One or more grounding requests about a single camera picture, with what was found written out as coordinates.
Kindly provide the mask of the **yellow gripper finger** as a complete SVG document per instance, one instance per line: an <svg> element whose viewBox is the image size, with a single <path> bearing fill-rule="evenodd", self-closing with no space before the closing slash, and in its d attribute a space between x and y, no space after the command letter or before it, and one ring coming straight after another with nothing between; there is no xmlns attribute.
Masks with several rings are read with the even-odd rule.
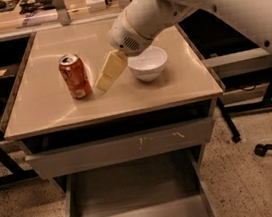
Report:
<svg viewBox="0 0 272 217"><path fill-rule="evenodd" d="M120 74L124 72L124 69L128 65L128 56L121 50L111 50L107 55L103 67L98 75L95 88L105 93L114 82L118 79Z"/></svg>

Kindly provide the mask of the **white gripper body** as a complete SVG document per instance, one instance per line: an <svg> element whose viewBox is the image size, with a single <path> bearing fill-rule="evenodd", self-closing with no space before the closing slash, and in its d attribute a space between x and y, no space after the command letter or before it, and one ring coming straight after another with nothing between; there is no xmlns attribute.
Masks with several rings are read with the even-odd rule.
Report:
<svg viewBox="0 0 272 217"><path fill-rule="evenodd" d="M151 40L143 38L131 26L127 12L123 10L109 30L110 45L127 56L138 56L151 45Z"/></svg>

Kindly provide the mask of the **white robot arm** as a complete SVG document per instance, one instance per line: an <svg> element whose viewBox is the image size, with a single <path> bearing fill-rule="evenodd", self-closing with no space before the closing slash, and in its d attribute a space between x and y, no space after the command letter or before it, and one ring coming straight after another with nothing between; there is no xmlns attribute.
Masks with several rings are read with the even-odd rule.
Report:
<svg viewBox="0 0 272 217"><path fill-rule="evenodd" d="M194 9L217 16L272 55L272 0L132 0L109 31L112 50L99 70L98 90L106 92L128 58L140 55L162 30Z"/></svg>

